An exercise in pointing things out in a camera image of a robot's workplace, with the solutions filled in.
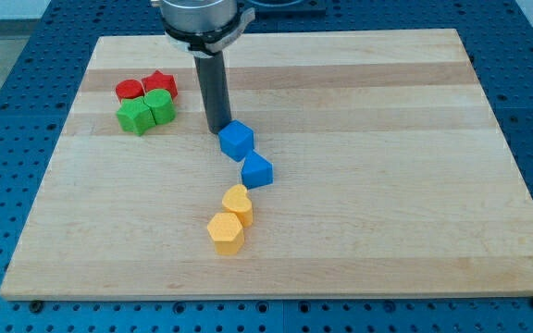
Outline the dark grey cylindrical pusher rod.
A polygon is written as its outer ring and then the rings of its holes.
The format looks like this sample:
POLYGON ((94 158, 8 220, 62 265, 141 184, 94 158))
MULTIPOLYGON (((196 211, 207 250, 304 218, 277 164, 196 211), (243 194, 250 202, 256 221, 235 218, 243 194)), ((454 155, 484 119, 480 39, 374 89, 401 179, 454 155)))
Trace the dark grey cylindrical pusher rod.
POLYGON ((218 134, 232 121, 229 89, 222 52, 208 58, 194 59, 203 98, 207 126, 218 134))

